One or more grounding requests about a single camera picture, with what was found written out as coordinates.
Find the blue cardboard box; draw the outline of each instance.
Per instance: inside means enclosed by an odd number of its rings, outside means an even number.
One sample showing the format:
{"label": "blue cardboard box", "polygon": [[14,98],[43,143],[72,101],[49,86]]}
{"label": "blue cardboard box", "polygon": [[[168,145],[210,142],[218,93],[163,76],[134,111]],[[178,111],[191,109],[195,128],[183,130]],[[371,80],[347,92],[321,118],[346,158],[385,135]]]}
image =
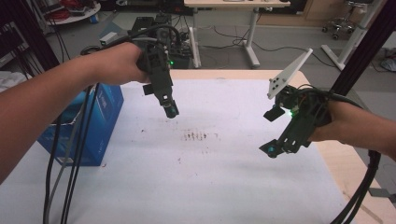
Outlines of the blue cardboard box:
{"label": "blue cardboard box", "polygon": [[[65,160],[65,152],[67,150],[68,142],[72,135],[73,128],[76,125],[76,117],[78,111],[81,109],[85,95],[86,93],[82,92],[63,112],[61,131],[58,138],[57,150],[55,152],[55,160],[60,164]],[[94,94],[92,91],[90,92],[86,113],[87,116],[84,118],[84,123],[86,123],[86,120],[88,119],[88,111],[90,109],[93,96]],[[123,96],[120,86],[99,85],[94,101],[90,126],[81,157],[81,166],[99,166],[102,162],[108,141],[113,133],[114,126],[117,122],[123,104]],[[40,143],[48,152],[51,152],[55,128],[55,125],[50,125],[37,139],[37,142]],[[75,151],[78,135],[80,134],[78,130],[79,129],[77,129],[76,136],[74,137],[66,165],[73,164],[73,158],[76,154]]]}

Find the desk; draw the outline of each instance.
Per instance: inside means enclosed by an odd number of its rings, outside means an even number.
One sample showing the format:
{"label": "desk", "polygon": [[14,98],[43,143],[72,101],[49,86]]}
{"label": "desk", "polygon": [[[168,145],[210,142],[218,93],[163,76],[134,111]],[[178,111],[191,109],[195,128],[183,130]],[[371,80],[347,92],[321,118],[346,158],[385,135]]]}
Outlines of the desk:
{"label": "desk", "polygon": [[345,61],[349,57],[350,53],[354,48],[356,48],[361,40],[366,35],[366,30],[369,22],[375,13],[380,9],[383,0],[377,0],[373,2],[372,6],[368,6],[368,12],[361,19],[359,25],[356,27],[352,36],[346,42],[346,46],[343,48],[339,56],[336,56],[335,53],[329,48],[327,45],[322,45],[321,48],[324,52],[329,56],[329,58],[337,65],[338,69],[341,71],[345,68]]}
{"label": "desk", "polygon": [[[259,60],[251,47],[253,41],[256,21],[259,16],[259,7],[288,7],[290,2],[280,2],[278,0],[252,0],[243,2],[224,2],[222,0],[185,0],[186,7],[194,7],[194,22],[190,28],[190,42],[192,53],[194,55],[193,64],[195,68],[201,67],[201,60],[198,50],[198,26],[199,25],[247,25],[249,32],[247,40],[244,41],[244,48],[251,62],[252,68],[260,66]],[[198,7],[238,7],[253,8],[253,11],[211,11],[198,10]]]}
{"label": "desk", "polygon": [[[272,104],[267,79],[278,72],[173,70],[180,111],[175,119],[167,119],[140,84],[122,86],[125,102],[102,166],[79,171],[70,223],[330,223],[346,204],[341,192],[354,192],[351,177],[360,182],[365,167],[348,173],[362,162],[346,153],[351,147],[333,143],[276,159],[258,150],[289,121],[262,117]],[[291,82],[305,83],[301,72]],[[346,174],[332,167],[329,173],[324,162],[337,164],[340,157]],[[0,186],[0,223],[41,222],[48,158],[34,144]],[[54,165],[54,175],[59,168]],[[341,191],[332,179],[340,176]],[[67,172],[52,203],[51,223],[59,223],[66,185]],[[374,207],[364,200],[357,223],[377,223],[367,217],[360,222],[367,211],[383,221],[378,223],[394,223],[394,208],[383,206],[389,201],[375,200]]]}

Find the white desk leg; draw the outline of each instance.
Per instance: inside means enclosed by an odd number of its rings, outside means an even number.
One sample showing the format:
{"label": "white desk leg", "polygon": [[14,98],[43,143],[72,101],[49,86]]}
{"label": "white desk leg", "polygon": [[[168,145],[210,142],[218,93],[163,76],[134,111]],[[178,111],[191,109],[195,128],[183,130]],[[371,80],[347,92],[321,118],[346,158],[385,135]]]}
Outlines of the white desk leg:
{"label": "white desk leg", "polygon": [[259,60],[257,59],[256,54],[251,47],[251,42],[253,41],[254,36],[254,29],[256,28],[256,20],[259,17],[259,9],[257,7],[253,8],[253,12],[251,13],[251,20],[250,20],[250,28],[247,36],[247,40],[244,40],[244,47],[247,51],[247,55],[251,62],[252,68],[260,67]]}
{"label": "white desk leg", "polygon": [[346,43],[346,46],[341,51],[340,56],[336,56],[334,52],[329,48],[327,45],[322,45],[322,49],[326,52],[329,58],[337,65],[338,69],[343,70],[345,67],[345,61],[349,56],[350,52],[354,49],[355,46],[359,45],[361,39],[364,37],[368,23],[370,22],[371,18],[374,14],[378,11],[379,6],[381,6],[382,0],[375,1],[372,5],[372,8],[369,12],[367,12],[364,17],[361,19],[356,30],[353,32],[352,36]]}
{"label": "white desk leg", "polygon": [[193,10],[193,17],[192,17],[192,27],[189,27],[189,38],[190,38],[190,48],[192,51],[192,56],[194,57],[192,62],[194,64],[194,68],[201,67],[201,58],[199,55],[198,49],[198,28],[197,28],[197,16],[198,8],[194,8]]}
{"label": "white desk leg", "polygon": [[192,51],[192,62],[194,64],[194,68],[200,68],[201,67],[201,58],[199,56],[199,50],[198,50],[198,42],[196,41],[196,28],[189,27],[189,32],[190,32],[190,48]]}

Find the chair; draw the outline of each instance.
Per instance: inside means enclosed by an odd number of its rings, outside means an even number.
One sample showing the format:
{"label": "chair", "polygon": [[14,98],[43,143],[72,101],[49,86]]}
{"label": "chair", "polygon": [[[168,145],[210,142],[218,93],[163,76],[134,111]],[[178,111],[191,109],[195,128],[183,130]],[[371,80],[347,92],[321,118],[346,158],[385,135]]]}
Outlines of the chair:
{"label": "chair", "polygon": [[339,38],[339,33],[344,32],[348,35],[352,34],[358,24],[350,20],[353,11],[357,7],[366,8],[368,5],[372,4],[374,0],[359,0],[359,1],[345,1],[345,4],[349,6],[349,11],[342,18],[334,18],[327,22],[322,28],[323,33],[327,33],[330,29],[333,30],[332,38],[337,40]]}

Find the black cable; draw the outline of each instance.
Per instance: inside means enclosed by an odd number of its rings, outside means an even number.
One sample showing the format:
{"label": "black cable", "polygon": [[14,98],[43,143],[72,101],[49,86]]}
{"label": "black cable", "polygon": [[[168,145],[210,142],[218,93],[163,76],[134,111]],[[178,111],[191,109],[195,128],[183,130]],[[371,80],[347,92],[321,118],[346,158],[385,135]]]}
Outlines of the black cable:
{"label": "black cable", "polygon": [[61,123],[62,123],[62,114],[56,119],[55,134],[53,137],[52,148],[49,154],[49,164],[47,166],[47,174],[46,174],[46,194],[44,197],[43,224],[46,224],[45,220],[46,220],[47,207],[50,198],[50,174],[52,171],[53,161],[55,159],[55,152],[58,147],[58,139],[61,132]]}
{"label": "black cable", "polygon": [[135,34],[130,35],[130,37],[131,37],[131,39],[134,39],[135,37],[138,37],[140,35],[149,33],[149,32],[154,31],[154,30],[158,30],[160,28],[169,28],[170,30],[172,30],[175,33],[175,35],[176,35],[177,45],[181,45],[180,33],[178,32],[178,30],[175,27],[173,27],[171,25],[166,25],[166,24],[159,24],[159,25],[155,25],[155,26],[150,26],[149,28],[147,28],[145,30],[142,30],[142,31],[139,31],[139,32],[137,32]]}
{"label": "black cable", "polygon": [[174,27],[176,27],[178,25],[178,23],[180,22],[180,18],[181,18],[181,16],[178,16],[178,20],[177,20],[176,24],[174,25]]}
{"label": "black cable", "polygon": [[[84,102],[88,102],[88,99],[89,99],[89,97],[90,97],[90,91],[91,91],[91,87],[89,87],[89,88],[86,89],[86,94],[85,94],[85,100],[84,100]],[[76,145],[75,145],[75,155],[74,155],[74,158],[73,158],[73,164],[72,164],[72,168],[71,168],[71,171],[70,171],[69,181],[68,181],[68,184],[67,184],[66,195],[65,195],[65,197],[64,197],[64,209],[63,209],[63,211],[62,211],[61,224],[64,224],[64,223],[65,223],[65,222],[64,222],[64,219],[65,219],[65,214],[66,214],[66,208],[67,208],[67,205],[68,205],[68,203],[69,203],[69,200],[68,200],[68,199],[69,199],[69,197],[71,197],[71,196],[70,196],[70,189],[71,189],[71,186],[72,186],[73,176],[74,176],[74,174],[75,174],[76,160],[77,160],[78,150],[79,150],[80,141],[81,141],[81,134],[82,134],[82,130],[83,130],[83,127],[84,127],[84,120],[85,120],[85,115],[86,115],[86,113],[85,113],[85,112],[86,112],[86,109],[87,109],[87,104],[83,104],[83,105],[82,105],[82,110],[81,110],[81,117],[82,117],[82,119],[81,119],[81,124],[80,124],[79,130],[78,130],[79,135],[78,135],[77,143],[76,143]]]}
{"label": "black cable", "polygon": [[396,73],[396,72],[394,72],[394,71],[389,71],[389,70],[378,70],[376,67],[375,67],[375,65],[374,65],[374,63],[373,63],[373,61],[371,61],[371,65],[372,65],[372,67],[374,68],[374,70],[377,72],[377,73]]}
{"label": "black cable", "polygon": [[70,194],[69,194],[69,198],[68,198],[68,202],[67,202],[67,207],[66,207],[66,211],[65,211],[65,214],[64,214],[64,224],[67,223],[67,218],[68,218],[68,214],[69,214],[70,204],[71,204],[71,201],[72,201],[73,192],[74,192],[74,188],[75,188],[76,181],[77,181],[77,176],[78,176],[78,171],[79,171],[79,167],[80,167],[80,164],[81,164],[81,158],[82,158],[83,149],[84,149],[84,146],[85,146],[85,142],[87,140],[88,130],[90,128],[92,111],[93,111],[93,107],[95,105],[95,99],[96,99],[96,96],[97,96],[98,89],[99,89],[99,83],[96,84],[95,91],[93,93],[91,107],[90,107],[90,111],[89,111],[89,114],[88,114],[88,117],[87,117],[88,120],[87,120],[87,123],[85,125],[84,133],[82,135],[83,136],[82,137],[82,142],[81,142],[81,144],[79,146],[78,153],[76,152],[76,154],[78,154],[77,161],[76,161],[76,167],[77,168],[76,168],[76,172],[75,172],[75,174],[73,176],[73,183],[72,183],[72,186],[71,186],[71,189],[70,189]]}
{"label": "black cable", "polygon": [[189,28],[189,24],[187,23],[186,16],[183,16],[184,22],[186,22],[187,28]]}
{"label": "black cable", "polygon": [[381,154],[377,151],[369,150],[370,156],[370,163],[367,168],[366,175],[364,176],[361,184],[359,185],[358,189],[356,190],[355,194],[346,205],[344,210],[338,215],[338,217],[332,222],[332,224],[339,224],[342,223],[349,214],[346,222],[350,223],[353,217],[358,213],[361,203],[367,193],[368,188],[370,188],[371,183],[373,182],[376,174],[376,170],[378,169],[378,164],[381,159]]}
{"label": "black cable", "polygon": [[[223,35],[223,36],[228,36],[228,37],[235,37],[235,38],[239,38],[239,39],[241,39],[241,40],[246,40],[246,39],[245,39],[245,36],[246,36],[247,33],[248,33],[248,30],[247,30],[247,32],[246,32],[242,37],[240,37],[240,36],[235,36],[235,35],[225,35],[225,34],[221,34],[221,33],[219,33],[219,32],[216,30],[216,28],[215,28],[214,30],[215,30],[215,32],[216,32],[218,35]],[[265,49],[265,48],[263,48],[262,46],[258,45],[258,44],[257,44],[256,42],[254,42],[254,41],[252,41],[252,43],[255,44],[257,47],[259,47],[259,49],[262,49],[262,50],[264,50],[264,51],[269,51],[269,52],[271,52],[271,51],[278,51],[278,50],[281,50],[281,49],[298,49],[298,50],[306,51],[306,49],[295,48],[295,47],[282,47],[282,48],[278,48],[278,49]],[[225,49],[225,48],[232,47],[232,46],[235,46],[235,44],[230,45],[230,46],[224,46],[224,47],[212,47],[212,46],[204,46],[204,47],[213,48],[213,49]],[[313,55],[315,58],[317,58],[318,61],[320,61],[321,63],[323,63],[323,64],[325,64],[325,65],[327,65],[327,66],[329,66],[329,67],[334,67],[334,68],[336,67],[335,65],[331,65],[331,64],[328,64],[328,63],[323,62],[316,54],[312,53],[312,55]]]}

